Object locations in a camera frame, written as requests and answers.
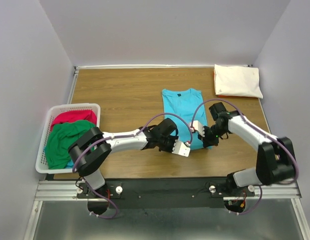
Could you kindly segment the cyan polo t shirt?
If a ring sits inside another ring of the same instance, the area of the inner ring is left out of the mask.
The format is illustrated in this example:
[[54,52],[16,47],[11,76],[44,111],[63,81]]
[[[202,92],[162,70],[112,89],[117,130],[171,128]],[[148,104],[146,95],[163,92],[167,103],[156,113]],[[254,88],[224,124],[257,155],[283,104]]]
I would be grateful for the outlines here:
[[[163,108],[165,113],[172,113],[180,116],[187,124],[191,123],[195,110],[203,102],[202,93],[199,90],[189,88],[185,91],[162,90]],[[172,119],[178,128],[178,136],[182,142],[190,140],[190,133],[187,126],[178,118],[165,115],[165,118]],[[205,107],[202,105],[195,116],[195,121],[208,125]],[[198,133],[193,134],[191,150],[203,149],[203,142],[198,139]]]

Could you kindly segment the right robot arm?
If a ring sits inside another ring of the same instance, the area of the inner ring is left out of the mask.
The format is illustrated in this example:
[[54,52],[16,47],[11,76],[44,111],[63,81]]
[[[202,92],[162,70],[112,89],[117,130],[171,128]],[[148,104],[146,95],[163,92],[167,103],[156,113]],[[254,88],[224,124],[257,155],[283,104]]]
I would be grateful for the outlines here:
[[256,166],[229,173],[220,188],[236,196],[248,186],[268,186],[297,177],[297,166],[292,141],[265,132],[239,111],[227,111],[222,102],[213,104],[209,111],[214,125],[203,127],[199,139],[204,148],[217,146],[224,135],[235,134],[257,153]]

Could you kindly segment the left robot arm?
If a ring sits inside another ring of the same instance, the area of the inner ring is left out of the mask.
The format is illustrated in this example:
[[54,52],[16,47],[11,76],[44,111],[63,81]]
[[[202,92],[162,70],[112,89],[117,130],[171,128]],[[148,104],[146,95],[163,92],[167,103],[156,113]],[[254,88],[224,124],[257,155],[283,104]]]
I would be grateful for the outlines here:
[[74,163],[73,171],[86,181],[89,193],[103,198],[103,194],[109,196],[109,192],[99,167],[110,154],[158,148],[161,152],[187,157],[189,145],[182,142],[177,134],[177,125],[170,118],[129,132],[102,132],[93,127],[69,146],[68,153]]

